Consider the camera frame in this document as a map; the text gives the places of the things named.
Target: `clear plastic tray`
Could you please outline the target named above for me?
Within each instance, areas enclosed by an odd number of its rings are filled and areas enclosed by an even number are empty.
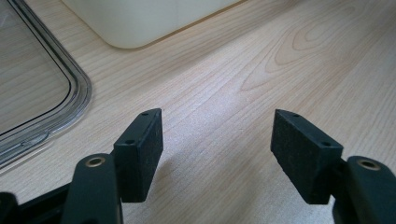
[[[0,40],[2,173],[75,122],[92,86],[22,0],[0,1]]]

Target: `white container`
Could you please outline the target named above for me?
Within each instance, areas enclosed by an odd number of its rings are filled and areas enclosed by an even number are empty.
[[[145,46],[241,0],[63,0],[108,44]]]

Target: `wood grain surface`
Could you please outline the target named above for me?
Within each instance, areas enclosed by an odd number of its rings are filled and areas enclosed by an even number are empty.
[[[107,45],[60,0],[28,0],[93,83],[90,110],[0,177],[20,203],[69,182],[139,112],[163,109],[164,152],[125,223],[332,223],[270,151],[274,111],[301,114],[396,171],[396,1],[248,0],[141,50]]]

